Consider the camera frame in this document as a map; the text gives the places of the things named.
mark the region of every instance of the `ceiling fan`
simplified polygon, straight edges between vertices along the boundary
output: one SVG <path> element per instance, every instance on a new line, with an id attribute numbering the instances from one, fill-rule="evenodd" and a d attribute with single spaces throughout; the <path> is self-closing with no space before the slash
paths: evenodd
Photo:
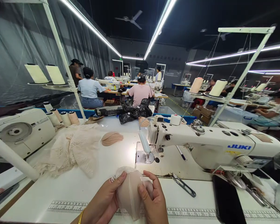
<path id="1" fill-rule="evenodd" d="M 124 16 L 123 18 L 116 18 L 115 19 L 118 19 L 118 20 L 124 20 L 124 21 L 130 21 L 130 23 L 134 24 L 136 27 L 138 27 L 139 29 L 142 30 L 142 28 L 135 22 L 135 20 L 141 15 L 142 11 L 139 10 L 137 12 L 136 15 L 134 15 L 134 17 L 132 19 L 129 19 L 127 16 Z"/>
<path id="2" fill-rule="evenodd" d="M 231 34 L 231 33 L 223 33 L 220 35 L 220 38 L 225 41 L 226 40 L 226 35 Z M 213 35 L 209 35 L 209 34 L 205 34 L 205 36 L 218 36 L 219 34 L 213 34 Z"/>

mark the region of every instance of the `mobile phone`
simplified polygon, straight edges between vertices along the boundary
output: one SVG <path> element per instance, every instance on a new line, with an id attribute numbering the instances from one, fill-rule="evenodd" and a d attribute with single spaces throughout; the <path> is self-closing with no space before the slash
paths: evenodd
<path id="1" fill-rule="evenodd" d="M 217 175 L 212 177 L 212 182 L 218 220 L 223 224 L 246 224 L 236 188 Z"/>

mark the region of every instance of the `thread snips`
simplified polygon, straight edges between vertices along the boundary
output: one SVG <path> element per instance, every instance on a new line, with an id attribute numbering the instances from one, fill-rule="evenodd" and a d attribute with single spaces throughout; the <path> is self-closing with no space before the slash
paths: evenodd
<path id="1" fill-rule="evenodd" d="M 186 192 L 188 192 L 192 197 L 196 197 L 196 192 L 193 191 L 185 182 L 183 182 L 177 175 L 170 171 L 171 175 L 169 175 L 179 186 L 181 186 Z"/>

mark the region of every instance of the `hand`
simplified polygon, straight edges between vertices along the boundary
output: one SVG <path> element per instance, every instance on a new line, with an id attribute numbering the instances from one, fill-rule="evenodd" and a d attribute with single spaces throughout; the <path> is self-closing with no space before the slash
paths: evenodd
<path id="1" fill-rule="evenodd" d="M 81 224 L 86 223 L 109 223 L 113 215 L 117 211 L 118 202 L 116 197 L 116 190 L 124 182 L 127 173 L 122 172 L 114 182 L 108 179 L 100 189 L 97 191 L 93 199 L 86 207 Z M 72 224 L 77 224 L 79 217 L 77 217 Z"/>
<path id="2" fill-rule="evenodd" d="M 145 170 L 143 171 L 143 174 L 151 179 L 153 184 L 153 200 L 151 200 L 145 186 L 142 184 L 138 186 L 138 191 L 143 200 L 146 211 L 146 222 L 148 224 L 166 224 L 168 223 L 166 201 L 159 179 L 151 172 Z"/>

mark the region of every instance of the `gold bracelet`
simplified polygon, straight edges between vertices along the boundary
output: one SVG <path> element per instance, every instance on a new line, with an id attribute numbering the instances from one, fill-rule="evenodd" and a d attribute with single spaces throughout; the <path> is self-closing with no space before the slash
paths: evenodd
<path id="1" fill-rule="evenodd" d="M 84 212 L 85 209 L 83 209 L 83 211 L 80 213 L 79 215 L 79 221 L 78 221 L 78 224 L 81 224 L 81 220 L 82 220 L 82 215 L 83 215 L 83 212 Z"/>

